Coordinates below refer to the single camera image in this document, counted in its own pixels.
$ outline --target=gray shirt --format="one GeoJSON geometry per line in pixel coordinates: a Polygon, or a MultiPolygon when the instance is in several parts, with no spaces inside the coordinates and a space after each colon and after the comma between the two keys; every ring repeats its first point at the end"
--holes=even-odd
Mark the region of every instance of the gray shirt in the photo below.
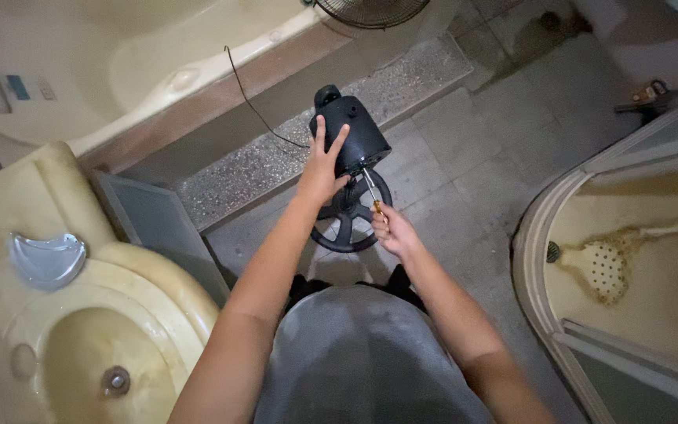
{"type": "Polygon", "coordinates": [[[331,287],[279,324],[255,422],[492,422],[428,317],[363,285],[331,287]]]}

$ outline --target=person's left hand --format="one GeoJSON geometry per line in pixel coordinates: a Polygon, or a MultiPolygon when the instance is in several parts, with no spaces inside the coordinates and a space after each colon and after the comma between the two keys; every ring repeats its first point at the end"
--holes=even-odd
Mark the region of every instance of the person's left hand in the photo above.
{"type": "Polygon", "coordinates": [[[328,199],[350,181],[349,175],[334,179],[334,165],[339,151],[344,145],[350,126],[344,124],[336,140],[332,143],[328,153],[325,151],[326,122],[322,115],[315,117],[318,129],[315,131],[315,140],[310,138],[310,155],[307,158],[305,169],[297,183],[297,195],[309,207],[321,207],[328,199]]]}

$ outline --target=black fan motor housing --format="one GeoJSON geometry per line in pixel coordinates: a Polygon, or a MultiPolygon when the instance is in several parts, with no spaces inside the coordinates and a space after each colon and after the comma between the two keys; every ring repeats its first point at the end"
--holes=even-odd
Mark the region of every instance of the black fan motor housing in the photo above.
{"type": "Polygon", "coordinates": [[[342,125],[350,125],[350,135],[344,141],[334,167],[336,177],[361,174],[363,168],[372,168],[391,153],[391,146],[357,97],[342,96],[335,85],[327,85],[315,93],[314,103],[315,115],[310,120],[310,132],[315,137],[318,128],[315,117],[323,115],[326,121],[326,152],[342,125]]]}

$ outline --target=screwdriver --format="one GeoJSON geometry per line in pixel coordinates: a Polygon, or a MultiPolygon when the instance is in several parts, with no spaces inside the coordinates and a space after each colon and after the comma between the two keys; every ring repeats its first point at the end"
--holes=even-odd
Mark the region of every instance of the screwdriver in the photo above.
{"type": "Polygon", "coordinates": [[[378,198],[376,198],[376,194],[373,193],[373,188],[376,188],[376,183],[373,182],[371,174],[368,173],[368,170],[365,169],[365,167],[363,167],[363,175],[365,175],[365,179],[368,180],[368,190],[371,192],[371,196],[373,196],[373,206],[376,207],[376,212],[381,214],[381,216],[383,217],[383,222],[386,225],[389,225],[389,218],[387,218],[386,215],[383,212],[381,212],[381,206],[378,205],[379,203],[381,203],[381,201],[378,200],[378,198]]]}

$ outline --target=cabinet door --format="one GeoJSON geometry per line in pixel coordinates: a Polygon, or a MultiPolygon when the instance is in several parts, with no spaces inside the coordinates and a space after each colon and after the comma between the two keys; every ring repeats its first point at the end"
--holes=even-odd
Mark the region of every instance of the cabinet door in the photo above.
{"type": "Polygon", "coordinates": [[[100,171],[93,185],[120,238],[169,258],[224,307],[229,287],[176,193],[100,171]]]}

